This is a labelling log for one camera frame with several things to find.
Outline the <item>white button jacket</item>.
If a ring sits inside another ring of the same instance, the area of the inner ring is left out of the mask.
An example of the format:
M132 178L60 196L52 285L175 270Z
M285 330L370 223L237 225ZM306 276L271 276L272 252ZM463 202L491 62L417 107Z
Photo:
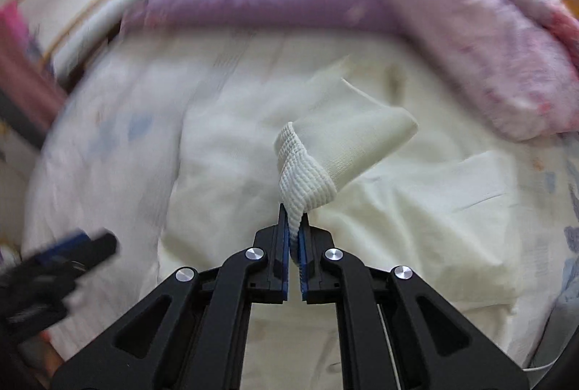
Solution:
M208 269L277 220L281 172L322 172L300 210L371 267L407 264L499 347L519 297L509 146L429 72L343 59L237 76L183 116L158 274Z

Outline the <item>floral bed sheet mattress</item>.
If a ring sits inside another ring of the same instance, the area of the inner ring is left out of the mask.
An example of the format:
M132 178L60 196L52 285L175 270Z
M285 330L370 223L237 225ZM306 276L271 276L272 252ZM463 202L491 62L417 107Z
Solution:
M179 174L183 116L200 91L237 76L311 75L334 62L384 62L427 71L465 113L509 146L516 166L519 297L502 348L520 365L561 354L578 323L578 151L571 137L510 142L460 102L397 37L242 30L140 34L97 62L50 134L29 185L25 244L38 249L82 229L112 230L117 257L84 281L51 341L73 357L166 277L158 243Z

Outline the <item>pink towel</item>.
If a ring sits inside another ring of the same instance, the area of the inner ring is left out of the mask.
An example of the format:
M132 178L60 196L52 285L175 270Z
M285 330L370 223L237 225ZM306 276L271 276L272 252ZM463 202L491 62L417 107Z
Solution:
M46 134L67 95L50 69L41 69L36 42L15 0L1 5L1 91Z

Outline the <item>purple floral quilt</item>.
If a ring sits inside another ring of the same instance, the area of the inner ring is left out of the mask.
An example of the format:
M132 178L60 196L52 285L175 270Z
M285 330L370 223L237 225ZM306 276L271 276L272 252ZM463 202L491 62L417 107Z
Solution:
M399 34L503 135L578 128L578 22L554 0L142 0L124 31L306 27Z

